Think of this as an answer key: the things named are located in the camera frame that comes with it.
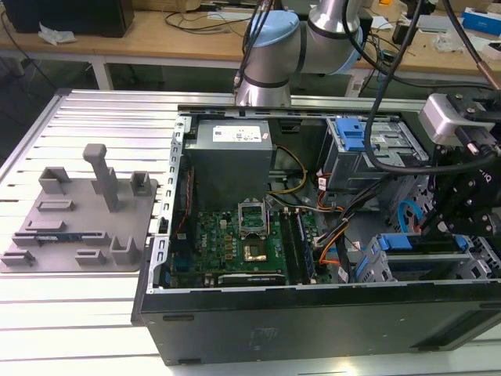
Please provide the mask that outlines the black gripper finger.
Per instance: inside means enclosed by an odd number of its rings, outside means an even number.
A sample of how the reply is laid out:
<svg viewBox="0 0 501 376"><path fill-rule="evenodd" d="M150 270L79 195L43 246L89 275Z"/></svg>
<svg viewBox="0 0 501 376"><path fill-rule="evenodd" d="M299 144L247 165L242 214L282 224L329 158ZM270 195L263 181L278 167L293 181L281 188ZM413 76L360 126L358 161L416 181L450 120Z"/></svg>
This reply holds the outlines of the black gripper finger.
<svg viewBox="0 0 501 376"><path fill-rule="evenodd" d="M441 215L441 221L454 234L476 237L500 237L500 207L466 206Z"/></svg>
<svg viewBox="0 0 501 376"><path fill-rule="evenodd" d="M460 215L470 193L470 174L433 175L431 210L421 221L423 235L458 233Z"/></svg>

